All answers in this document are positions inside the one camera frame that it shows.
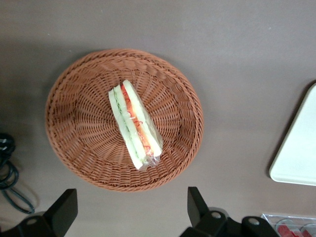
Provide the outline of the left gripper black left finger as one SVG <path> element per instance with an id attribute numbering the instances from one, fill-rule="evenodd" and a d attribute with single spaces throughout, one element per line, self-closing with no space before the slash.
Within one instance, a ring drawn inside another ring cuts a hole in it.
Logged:
<path id="1" fill-rule="evenodd" d="M 76 189 L 67 189 L 45 212 L 31 214 L 2 237 L 63 237 L 78 215 Z"/>

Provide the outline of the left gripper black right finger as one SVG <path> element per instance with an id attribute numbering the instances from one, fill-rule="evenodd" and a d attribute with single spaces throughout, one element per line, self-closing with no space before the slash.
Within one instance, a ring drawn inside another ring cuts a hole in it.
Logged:
<path id="1" fill-rule="evenodd" d="M 217 207 L 209 208 L 197 187 L 188 187 L 187 212 L 191 226 L 183 237 L 239 237 L 241 225 Z"/>

